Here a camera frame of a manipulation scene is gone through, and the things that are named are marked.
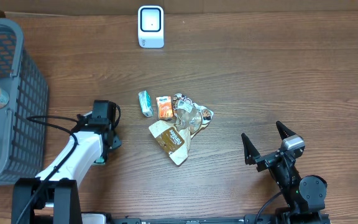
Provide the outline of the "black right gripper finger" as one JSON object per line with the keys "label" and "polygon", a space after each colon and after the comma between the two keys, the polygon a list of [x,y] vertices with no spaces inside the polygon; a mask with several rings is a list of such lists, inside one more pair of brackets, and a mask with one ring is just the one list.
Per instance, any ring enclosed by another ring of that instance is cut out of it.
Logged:
{"label": "black right gripper finger", "polygon": [[245,163],[247,165],[254,165],[256,163],[255,160],[260,157],[260,154],[245,133],[241,134],[241,138],[244,146]]}
{"label": "black right gripper finger", "polygon": [[295,132],[293,132],[291,129],[287,128],[281,121],[276,122],[276,127],[278,129],[278,133],[282,140],[296,135]]}

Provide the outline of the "teal wet wipes pack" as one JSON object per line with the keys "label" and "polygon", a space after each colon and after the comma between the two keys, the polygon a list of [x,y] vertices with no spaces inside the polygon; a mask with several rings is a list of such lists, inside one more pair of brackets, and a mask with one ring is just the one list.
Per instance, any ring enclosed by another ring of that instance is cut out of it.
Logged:
{"label": "teal wet wipes pack", "polygon": [[94,166],[103,166],[105,164],[106,164],[106,158],[104,156],[100,156],[93,162]]}

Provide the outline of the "teal tissue packet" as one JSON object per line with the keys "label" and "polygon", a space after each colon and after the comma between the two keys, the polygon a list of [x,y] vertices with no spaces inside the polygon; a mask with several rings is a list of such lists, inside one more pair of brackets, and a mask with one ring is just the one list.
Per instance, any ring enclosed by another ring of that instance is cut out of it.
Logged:
{"label": "teal tissue packet", "polygon": [[138,96],[142,114],[148,118],[152,117],[154,115],[154,111],[149,93],[146,90],[140,91]]}

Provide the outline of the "dried mushroom plastic bag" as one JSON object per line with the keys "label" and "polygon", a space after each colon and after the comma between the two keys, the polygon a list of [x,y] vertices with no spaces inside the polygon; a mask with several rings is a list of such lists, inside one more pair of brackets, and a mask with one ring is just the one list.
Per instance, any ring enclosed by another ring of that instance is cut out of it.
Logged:
{"label": "dried mushroom plastic bag", "polygon": [[170,97],[173,118],[158,119],[149,131],[173,163],[180,166],[188,158],[191,140],[210,124],[214,112],[182,93]]}

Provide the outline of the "small orange snack packet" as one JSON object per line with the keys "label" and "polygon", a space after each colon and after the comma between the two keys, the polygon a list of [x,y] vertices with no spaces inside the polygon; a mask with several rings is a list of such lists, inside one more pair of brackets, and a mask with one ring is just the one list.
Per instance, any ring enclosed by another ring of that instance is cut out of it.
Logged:
{"label": "small orange snack packet", "polygon": [[170,96],[156,97],[158,119],[171,120],[173,118],[172,98]]}

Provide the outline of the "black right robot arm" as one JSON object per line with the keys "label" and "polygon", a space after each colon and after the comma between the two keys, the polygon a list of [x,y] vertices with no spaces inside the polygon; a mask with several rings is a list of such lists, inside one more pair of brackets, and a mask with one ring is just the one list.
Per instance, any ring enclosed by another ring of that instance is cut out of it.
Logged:
{"label": "black right robot arm", "polygon": [[[267,155],[260,155],[246,134],[241,134],[244,157],[247,165],[256,165],[257,171],[268,170],[280,191],[269,199],[255,215],[245,215],[245,223],[290,223],[320,224],[330,223],[325,209],[327,182],[318,175],[301,177],[295,167],[296,159],[305,150],[304,139],[288,129],[280,121],[276,122],[281,137],[281,146]],[[278,208],[274,214],[262,215],[265,208],[277,197],[283,196],[287,206]]]}

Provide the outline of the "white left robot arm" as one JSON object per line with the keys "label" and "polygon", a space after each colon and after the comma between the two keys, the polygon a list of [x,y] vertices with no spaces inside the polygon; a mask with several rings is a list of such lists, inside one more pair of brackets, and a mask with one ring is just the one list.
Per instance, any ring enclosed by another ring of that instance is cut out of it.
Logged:
{"label": "white left robot arm", "polygon": [[107,223],[109,215],[83,213],[78,187],[98,159],[120,147],[116,134],[121,112],[79,114],[70,138],[56,159],[34,178],[14,186],[12,223]]}

